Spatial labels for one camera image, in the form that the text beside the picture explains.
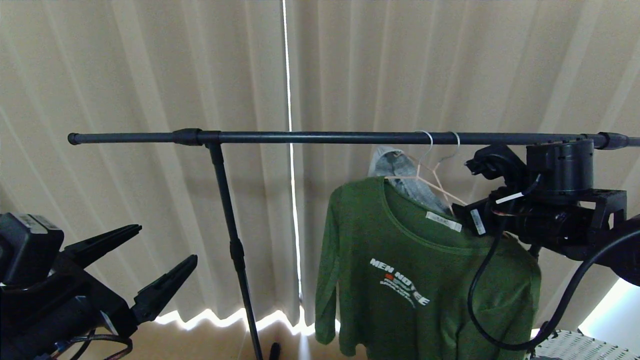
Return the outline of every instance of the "horizontal bar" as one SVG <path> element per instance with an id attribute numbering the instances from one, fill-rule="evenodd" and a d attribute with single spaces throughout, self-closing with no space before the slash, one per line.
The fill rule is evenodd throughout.
<path id="1" fill-rule="evenodd" d="M 430 133 L 437 145 L 457 144 L 451 133 Z M 596 148 L 619 149 L 640 147 L 640 138 L 617 133 L 599 134 L 537 134 L 537 133 L 458 133 L 462 145 L 533 145 L 537 143 L 592 139 Z M 429 144 L 431 140 L 423 132 L 375 133 L 335 131 L 202 131 L 182 129 L 172 133 L 116 133 L 69 134 L 71 144 L 80 143 L 131 143 L 175 142 L 184 145 L 205 143 L 379 143 L 379 144 Z"/>

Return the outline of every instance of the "hanger hook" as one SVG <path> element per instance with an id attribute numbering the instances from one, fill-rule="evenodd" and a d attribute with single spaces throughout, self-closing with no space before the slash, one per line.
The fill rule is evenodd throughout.
<path id="1" fill-rule="evenodd" d="M 425 133 L 429 136 L 429 140 L 431 140 L 431 143 L 429 144 L 429 149 L 427 150 L 427 152 L 425 152 L 420 159 L 418 159 L 418 169 L 420 169 L 420 166 L 422 165 L 422 160 L 424 160 L 424 157 L 427 156 L 427 154 L 429 154 L 431 152 L 431 150 L 433 149 L 433 136 L 431 136 L 431 134 L 429 134 L 429 131 L 425 131 L 425 130 L 418 130 L 416 131 L 416 133 Z"/>
<path id="2" fill-rule="evenodd" d="M 458 147 L 456 148 L 456 151 L 453 152 L 453 154 L 445 156 L 444 158 L 440 159 L 438 161 L 438 164 L 445 161 L 446 159 L 450 159 L 450 158 L 453 158 L 455 155 L 458 155 L 458 151 L 460 150 L 460 135 L 458 135 L 458 133 L 456 133 L 455 131 L 450 131 L 450 133 L 452 133 L 453 135 L 456 135 L 456 139 L 458 139 Z"/>

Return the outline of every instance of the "clothing rack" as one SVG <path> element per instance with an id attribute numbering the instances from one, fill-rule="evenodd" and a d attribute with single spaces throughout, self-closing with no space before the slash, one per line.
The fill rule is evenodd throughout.
<path id="1" fill-rule="evenodd" d="M 249 332 L 255 357 L 263 360 L 258 339 L 255 317 L 246 279 L 243 244 L 238 237 L 236 220 L 231 203 L 231 194 L 225 171 L 223 143 L 362 143 L 362 144 L 430 144 L 433 145 L 534 145 L 552 142 L 593 140 L 596 149 L 614 150 L 623 147 L 640 147 L 640 137 L 629 137 L 618 133 L 598 134 L 536 134 L 536 133 L 375 133 L 375 132 L 325 132 L 325 131 L 204 131 L 201 129 L 181 129 L 172 133 L 112 133 L 77 134 L 70 133 L 68 141 L 72 145 L 82 143 L 177 143 L 190 146 L 206 146 L 211 153 L 220 198 L 229 232 L 229 249 L 236 268 L 240 290 L 246 309 Z M 278 359 L 280 346 L 271 347 L 269 360 Z"/>

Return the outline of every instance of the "white label on robot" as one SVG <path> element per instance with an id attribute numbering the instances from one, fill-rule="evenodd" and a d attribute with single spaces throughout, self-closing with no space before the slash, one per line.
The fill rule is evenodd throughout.
<path id="1" fill-rule="evenodd" d="M 47 234 L 49 233 L 44 226 L 40 225 L 34 218 L 29 216 L 29 214 L 16 214 L 11 213 L 22 225 L 26 226 L 29 229 L 31 234 Z"/>
<path id="2" fill-rule="evenodd" d="M 32 218 L 36 219 L 39 223 L 44 225 L 49 230 L 60 230 L 59 227 L 55 226 L 52 222 L 48 221 L 47 218 L 42 215 L 32 215 Z"/>
<path id="3" fill-rule="evenodd" d="M 435 222 L 439 222 L 442 225 L 448 227 L 451 230 L 455 230 L 457 232 L 460 232 L 462 230 L 462 224 L 459 224 L 453 220 L 449 220 L 446 219 L 444 217 L 441 217 L 440 215 L 436 214 L 436 213 L 432 213 L 432 212 L 427 212 L 427 218 L 431 219 Z"/>
<path id="4" fill-rule="evenodd" d="M 486 233 L 486 229 L 484 228 L 484 224 L 482 223 L 482 219 L 480 218 L 478 209 L 471 210 L 471 217 L 474 219 L 474 224 L 476 225 L 476 230 L 478 230 L 478 235 Z"/>

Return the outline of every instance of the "beige curtain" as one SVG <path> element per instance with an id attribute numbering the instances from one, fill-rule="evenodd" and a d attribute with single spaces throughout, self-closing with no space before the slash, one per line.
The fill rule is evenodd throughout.
<path id="1" fill-rule="evenodd" d="M 286 131 L 281 3 L 3 1 L 0 13 L 0 184 L 15 210 L 58 224 L 65 245 L 141 224 L 90 268 L 130 304 L 194 253 L 165 313 L 242 308 L 208 151 L 73 147 L 67 133 Z M 223 150 L 256 316 L 281 309 L 297 323 L 289 148 Z"/>
<path id="2" fill-rule="evenodd" d="M 287 1 L 294 130 L 489 131 L 638 135 L 640 3 L 597 1 Z M 469 202 L 499 181 L 440 168 Z M 413 155 L 425 147 L 407 147 Z M 524 148 L 514 148 L 524 155 Z M 314 279 L 326 201 L 366 176 L 368 145 L 296 145 L 302 293 L 314 319 Z M 454 147 L 434 148 L 432 165 Z M 640 211 L 637 149 L 600 151 L 596 185 L 628 191 Z M 578 263 L 543 251 L 540 325 Z M 560 326 L 575 329 L 617 277 L 595 266 Z"/>

